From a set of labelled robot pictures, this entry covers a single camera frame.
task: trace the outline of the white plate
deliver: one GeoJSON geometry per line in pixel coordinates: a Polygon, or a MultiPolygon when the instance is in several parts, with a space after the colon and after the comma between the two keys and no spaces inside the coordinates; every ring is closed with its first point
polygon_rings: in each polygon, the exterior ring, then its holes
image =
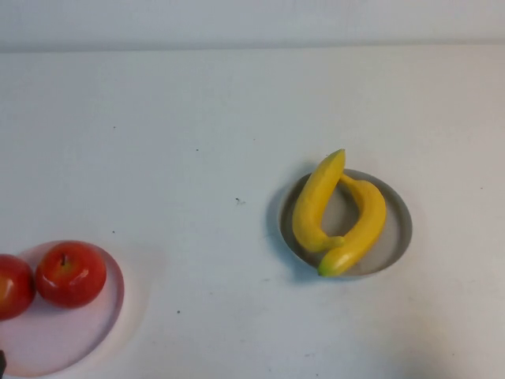
{"type": "MultiPolygon", "coordinates": [[[[42,256],[59,242],[44,243],[19,257],[35,270],[42,256]]],[[[108,252],[89,245],[102,254],[107,265],[102,292],[93,302],[76,310],[59,309],[37,295],[26,312],[0,322],[0,350],[6,353],[6,375],[39,377],[66,369],[91,353],[112,329],[122,308],[123,275],[108,252]]]]}
{"type": "MultiPolygon", "coordinates": [[[[355,266],[341,275],[365,276],[391,266],[405,253],[412,238],[412,219],[405,202],[388,184],[364,172],[346,169],[345,173],[351,178],[373,183],[386,201],[387,218],[381,236],[355,266]]],[[[314,254],[304,250],[296,241],[291,226],[294,205],[309,176],[310,174],[307,174],[298,180],[287,192],[285,200],[281,203],[279,229],[288,247],[305,263],[317,268],[324,254],[314,254]]],[[[324,212],[322,228],[329,235],[344,235],[356,223],[358,216],[353,198],[346,187],[339,184],[324,212]]]]}

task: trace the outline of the banana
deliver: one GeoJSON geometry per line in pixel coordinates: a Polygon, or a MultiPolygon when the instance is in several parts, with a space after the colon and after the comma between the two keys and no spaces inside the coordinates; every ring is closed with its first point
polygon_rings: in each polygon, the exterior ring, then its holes
{"type": "Polygon", "coordinates": [[[310,253],[319,253],[343,244],[341,236],[329,237],[321,229],[324,209],[335,190],[346,164],[346,151],[327,156],[310,175],[293,211],[293,233],[310,253]]]}
{"type": "Polygon", "coordinates": [[[355,265],[372,248],[386,223],[386,202],[377,187],[345,174],[341,180],[356,201],[360,216],[344,235],[344,243],[324,255],[318,268],[321,276],[338,276],[355,265]]]}

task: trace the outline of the gray plate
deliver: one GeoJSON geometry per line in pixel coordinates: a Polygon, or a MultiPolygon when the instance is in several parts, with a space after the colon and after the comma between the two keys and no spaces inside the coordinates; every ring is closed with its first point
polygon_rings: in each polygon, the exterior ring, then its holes
{"type": "MultiPolygon", "coordinates": [[[[412,238],[412,219],[409,209],[402,198],[381,180],[355,170],[345,170],[354,179],[364,179],[373,183],[386,200],[386,225],[376,244],[370,251],[342,276],[365,276],[384,270],[395,263],[406,251],[412,238]]],[[[301,178],[288,191],[279,213],[279,228],[289,248],[305,263],[314,268],[319,266],[324,253],[314,254],[304,250],[293,235],[292,216],[294,205],[310,174],[301,178]]],[[[356,222],[359,216],[354,199],[344,185],[337,188],[324,212],[322,228],[329,235],[344,235],[356,222]]]]}

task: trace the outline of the white wall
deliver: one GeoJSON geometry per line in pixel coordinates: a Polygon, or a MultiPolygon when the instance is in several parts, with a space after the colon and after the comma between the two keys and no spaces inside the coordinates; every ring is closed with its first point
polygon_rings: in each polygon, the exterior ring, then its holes
{"type": "Polygon", "coordinates": [[[0,0],[0,51],[499,39],[503,0],[0,0]]]}

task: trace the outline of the red apple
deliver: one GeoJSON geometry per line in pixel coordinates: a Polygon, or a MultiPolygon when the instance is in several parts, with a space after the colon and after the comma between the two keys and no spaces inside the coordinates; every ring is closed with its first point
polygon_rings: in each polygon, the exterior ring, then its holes
{"type": "Polygon", "coordinates": [[[35,297],[33,271],[14,255],[0,254],[0,321],[22,314],[35,297]]]}
{"type": "Polygon", "coordinates": [[[37,266],[37,291],[48,302],[79,308],[92,302],[103,289],[107,269],[97,249],[84,242],[61,242],[37,266]]]}

